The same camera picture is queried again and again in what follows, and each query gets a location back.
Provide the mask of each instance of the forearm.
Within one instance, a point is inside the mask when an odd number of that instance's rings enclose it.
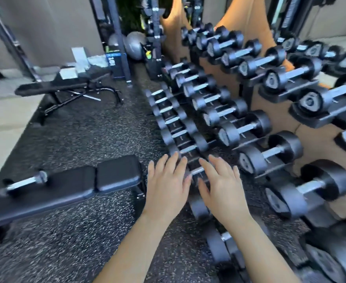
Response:
[[[93,283],[143,282],[168,225],[142,214]]]
[[[228,232],[244,256],[253,283],[300,282],[252,217],[241,224],[230,224]]]

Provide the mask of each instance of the adjustable weight bench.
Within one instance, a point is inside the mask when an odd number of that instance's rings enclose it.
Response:
[[[79,203],[95,195],[132,189],[136,216],[145,202],[145,182],[138,158],[128,155],[49,176],[46,184],[29,184],[11,194],[0,193],[0,228],[16,219]]]
[[[40,94],[47,94],[49,96],[47,99],[42,100],[41,105],[39,105],[31,121],[34,124],[43,125],[48,115],[80,97],[100,101],[98,98],[87,95],[90,92],[99,93],[103,90],[111,91],[115,95],[116,103],[123,104],[123,99],[119,90],[102,85],[101,81],[109,76],[109,70],[103,68],[91,68],[88,70],[86,76],[72,79],[62,79],[58,73],[53,81],[20,85],[14,93],[22,97]],[[71,94],[71,97],[61,101],[58,94],[64,92]]]

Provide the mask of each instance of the exercise ball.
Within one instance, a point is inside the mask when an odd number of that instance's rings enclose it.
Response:
[[[126,36],[122,35],[123,37],[123,43],[126,45]],[[116,33],[113,33],[110,37],[109,37],[109,41],[108,41],[109,46],[118,46],[118,37]]]
[[[141,32],[131,32],[128,34],[125,42],[126,52],[133,60],[143,59],[142,44],[145,45],[147,40]]]

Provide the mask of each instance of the left hand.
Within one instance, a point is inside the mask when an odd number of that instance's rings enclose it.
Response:
[[[166,227],[184,207],[191,184],[191,175],[184,179],[187,158],[183,157],[175,167],[178,152],[168,159],[162,156],[156,167],[153,161],[148,165],[147,198],[143,214],[158,220]]]

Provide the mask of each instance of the right hand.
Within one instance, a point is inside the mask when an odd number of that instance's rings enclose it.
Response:
[[[204,204],[227,229],[235,222],[243,223],[251,219],[237,166],[232,169],[222,158],[212,155],[209,161],[212,165],[199,159],[211,186],[209,191],[199,178],[198,188]]]

